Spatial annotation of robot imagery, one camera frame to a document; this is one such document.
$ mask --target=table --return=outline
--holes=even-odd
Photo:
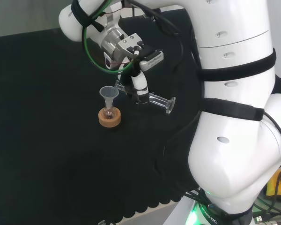
[[[176,73],[175,39],[142,16],[121,26],[163,49],[164,63],[148,83],[157,95],[176,97],[176,106],[165,115],[120,94],[114,103],[123,121],[116,129],[101,127],[97,117],[104,106],[99,90],[116,77],[95,69],[80,43],[60,29],[0,37],[0,225],[118,222],[178,202],[182,194],[171,183],[196,187],[187,162],[196,124],[166,146],[167,178],[153,169],[165,141],[197,114],[201,96],[187,13],[164,14],[183,31],[185,60]]]

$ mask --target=green cable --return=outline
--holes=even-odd
[[[111,3],[112,0],[108,0],[107,3],[100,9],[98,10],[98,12],[93,16],[93,19],[96,19],[108,6],[109,4]],[[89,57],[89,59],[93,62],[93,64],[95,66],[97,66],[98,68],[100,68],[102,71],[106,72],[106,73],[112,73],[112,74],[119,74],[123,71],[125,71],[126,69],[130,68],[133,64],[133,62],[131,61],[125,68],[123,69],[120,69],[120,70],[108,70],[108,69],[105,69],[101,66],[99,66],[95,60],[91,57],[90,53],[89,53],[89,49],[88,49],[88,45],[87,45],[87,29],[84,30],[84,47],[85,47],[85,51]]]

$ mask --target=funnel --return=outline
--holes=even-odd
[[[118,89],[111,86],[102,87],[100,89],[100,95],[105,99],[105,108],[103,109],[103,115],[106,119],[113,119],[117,116],[117,110],[112,106],[112,102],[116,96],[118,96]]]

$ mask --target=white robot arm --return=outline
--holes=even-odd
[[[102,2],[81,0],[80,6],[90,15]],[[186,9],[196,35],[202,69],[214,75],[204,81],[205,98],[251,106],[256,111],[265,109],[281,127],[281,94],[271,95],[274,67],[251,75],[245,71],[243,76],[234,74],[243,65],[274,54],[266,0],[137,2],[149,8],[180,5]],[[70,6],[61,11],[59,23],[71,40],[81,41],[82,26],[72,15]],[[100,35],[96,35],[98,44],[102,43]],[[257,67],[256,63],[253,65],[248,70]],[[190,171],[208,200],[227,215],[244,215],[250,210],[280,165],[281,134],[266,116],[251,120],[210,111],[201,113],[189,153]],[[208,213],[206,217],[199,204],[196,214],[199,224],[219,224],[208,220]],[[246,221],[244,225],[250,223],[254,221]]]

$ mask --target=black strap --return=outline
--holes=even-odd
[[[202,99],[200,110],[220,116],[253,121],[261,121],[264,114],[264,109],[217,98]]]
[[[78,0],[73,0],[71,5],[71,10],[73,12],[73,15],[77,19],[77,21],[83,26],[88,27],[89,25],[93,25],[99,32],[102,32],[104,30],[104,26],[100,23],[96,22],[94,19],[92,19],[93,14],[88,16],[83,9],[80,7]]]
[[[220,69],[201,69],[198,71],[201,81],[230,81],[261,74],[271,69],[276,63],[276,51],[264,59],[236,67]]]

